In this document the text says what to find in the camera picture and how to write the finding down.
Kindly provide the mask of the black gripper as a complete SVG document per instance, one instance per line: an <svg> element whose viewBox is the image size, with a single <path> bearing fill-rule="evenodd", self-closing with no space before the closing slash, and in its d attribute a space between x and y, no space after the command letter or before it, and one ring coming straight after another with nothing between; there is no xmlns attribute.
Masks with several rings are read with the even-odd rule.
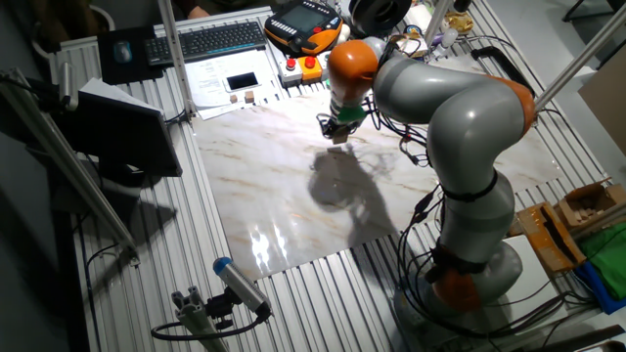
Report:
<svg viewBox="0 0 626 352"><path fill-rule="evenodd" d="M335 118L327 118L321 120L321 130L325 138L328 138L333 144L335 138L347 136L346 141L351 141L357 129L361 126L361 120L355 120L346 124L339 123Z"/></svg>

